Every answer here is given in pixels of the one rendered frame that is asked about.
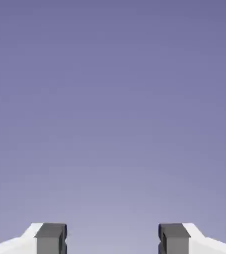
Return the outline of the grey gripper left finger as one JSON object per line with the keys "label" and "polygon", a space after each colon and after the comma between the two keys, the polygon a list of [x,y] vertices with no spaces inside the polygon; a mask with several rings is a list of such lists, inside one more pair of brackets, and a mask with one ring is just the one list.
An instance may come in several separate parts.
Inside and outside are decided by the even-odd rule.
{"label": "grey gripper left finger", "polygon": [[68,254],[67,225],[32,223],[16,238],[0,243],[0,254]]}

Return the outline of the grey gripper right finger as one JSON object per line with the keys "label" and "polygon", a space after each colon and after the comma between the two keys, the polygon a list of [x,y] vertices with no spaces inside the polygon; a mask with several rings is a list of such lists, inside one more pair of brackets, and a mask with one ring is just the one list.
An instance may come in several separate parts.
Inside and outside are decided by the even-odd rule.
{"label": "grey gripper right finger", "polygon": [[205,237],[193,223],[160,223],[158,254],[226,254],[226,243]]}

